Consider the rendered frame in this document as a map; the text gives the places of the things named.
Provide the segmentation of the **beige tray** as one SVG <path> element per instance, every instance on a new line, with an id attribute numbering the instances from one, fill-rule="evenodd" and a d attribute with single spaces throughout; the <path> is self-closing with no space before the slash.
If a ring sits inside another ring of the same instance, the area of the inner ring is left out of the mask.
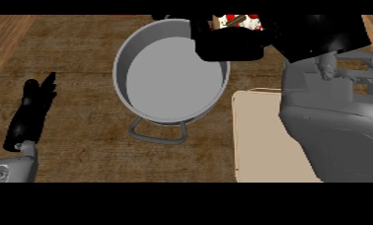
<path id="1" fill-rule="evenodd" d="M 240 183 L 319 183 L 304 149 L 282 124 L 282 90 L 232 97 L 235 177 Z"/>

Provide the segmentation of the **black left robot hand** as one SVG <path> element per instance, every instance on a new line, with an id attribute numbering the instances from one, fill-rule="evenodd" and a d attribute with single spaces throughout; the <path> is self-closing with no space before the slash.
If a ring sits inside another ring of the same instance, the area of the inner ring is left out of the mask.
<path id="1" fill-rule="evenodd" d="M 11 120 L 4 143 L 4 148 L 10 152 L 20 152 L 26 141 L 41 141 L 46 116 L 58 96 L 55 82 L 55 72 L 43 82 L 36 79 L 26 82 L 23 101 Z"/>

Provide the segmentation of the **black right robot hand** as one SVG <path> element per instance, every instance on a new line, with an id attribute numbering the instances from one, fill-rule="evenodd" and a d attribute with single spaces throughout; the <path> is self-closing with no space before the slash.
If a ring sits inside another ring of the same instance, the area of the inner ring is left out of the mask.
<path id="1" fill-rule="evenodd" d="M 154 14 L 153 18 L 188 19 L 195 52 L 206 61 L 254 61 L 272 45 L 291 62 L 327 53 L 344 53 L 372 44 L 360 15 L 262 13 L 263 31 L 242 27 L 210 28 L 212 14 Z"/>

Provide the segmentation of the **grey metal pot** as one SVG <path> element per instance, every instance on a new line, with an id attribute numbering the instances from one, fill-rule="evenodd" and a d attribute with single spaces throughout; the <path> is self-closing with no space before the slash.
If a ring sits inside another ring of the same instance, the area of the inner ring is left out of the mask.
<path id="1" fill-rule="evenodd" d="M 186 19 L 151 23 L 119 49 L 114 88 L 138 121 L 185 128 L 213 110 L 229 76 L 228 61 L 207 62 L 197 55 Z"/>

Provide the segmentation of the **red and white cupcake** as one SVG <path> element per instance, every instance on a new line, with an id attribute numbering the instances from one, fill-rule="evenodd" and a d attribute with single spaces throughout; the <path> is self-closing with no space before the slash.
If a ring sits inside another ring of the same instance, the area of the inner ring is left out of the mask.
<path id="1" fill-rule="evenodd" d="M 225 28 L 247 28 L 251 31 L 263 31 L 263 25 L 259 15 L 225 15 L 213 17 L 212 28 L 220 30 Z"/>

